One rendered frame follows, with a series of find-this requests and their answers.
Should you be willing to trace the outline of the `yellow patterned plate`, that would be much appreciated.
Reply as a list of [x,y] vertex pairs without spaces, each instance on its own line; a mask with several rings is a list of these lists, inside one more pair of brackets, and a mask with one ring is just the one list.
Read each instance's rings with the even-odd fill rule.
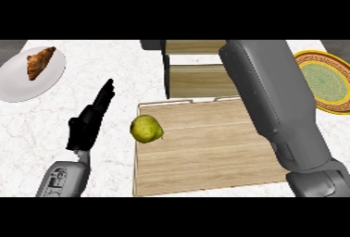
[[304,50],[294,57],[318,109],[337,115],[350,115],[350,64],[319,50]]

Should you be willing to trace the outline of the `brown croissant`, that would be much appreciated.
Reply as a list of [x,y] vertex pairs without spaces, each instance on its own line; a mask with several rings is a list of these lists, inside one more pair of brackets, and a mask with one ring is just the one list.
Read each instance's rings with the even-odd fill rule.
[[28,79],[34,81],[46,69],[49,60],[56,51],[56,47],[52,46],[43,49],[35,55],[28,56]]

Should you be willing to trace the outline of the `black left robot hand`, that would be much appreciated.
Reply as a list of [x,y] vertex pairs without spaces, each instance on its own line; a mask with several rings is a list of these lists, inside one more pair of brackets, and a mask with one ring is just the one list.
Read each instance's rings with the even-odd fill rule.
[[102,118],[114,96],[114,80],[109,79],[100,88],[93,104],[87,105],[80,116],[68,121],[66,150],[89,151],[93,147],[100,131]]

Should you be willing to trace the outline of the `yellow-green lemon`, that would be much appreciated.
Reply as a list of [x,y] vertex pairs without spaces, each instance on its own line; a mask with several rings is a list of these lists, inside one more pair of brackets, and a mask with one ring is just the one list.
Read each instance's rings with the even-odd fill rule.
[[137,142],[149,143],[162,137],[164,130],[151,115],[140,115],[131,121],[130,133]]

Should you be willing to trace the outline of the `pale wooden tray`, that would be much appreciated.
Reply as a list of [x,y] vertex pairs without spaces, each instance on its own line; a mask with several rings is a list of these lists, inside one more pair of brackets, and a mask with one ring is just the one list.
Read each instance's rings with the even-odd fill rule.
[[164,130],[136,144],[133,195],[148,196],[285,180],[269,141],[257,134],[238,97],[210,102],[143,103]]

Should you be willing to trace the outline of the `wooden tiered shelf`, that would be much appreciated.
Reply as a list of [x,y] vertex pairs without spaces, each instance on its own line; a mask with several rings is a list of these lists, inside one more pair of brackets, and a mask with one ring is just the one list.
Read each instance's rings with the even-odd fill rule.
[[167,98],[233,97],[236,88],[222,63],[176,65],[171,56],[219,54],[224,40],[140,40],[143,50],[158,50],[164,65],[164,90]]

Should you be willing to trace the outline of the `white plate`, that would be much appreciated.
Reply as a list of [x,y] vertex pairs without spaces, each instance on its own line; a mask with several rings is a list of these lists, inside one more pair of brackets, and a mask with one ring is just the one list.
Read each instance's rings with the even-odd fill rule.
[[65,54],[56,49],[47,65],[34,81],[28,79],[28,56],[35,55],[44,46],[30,48],[0,67],[0,100],[24,102],[41,95],[56,84],[65,73]]

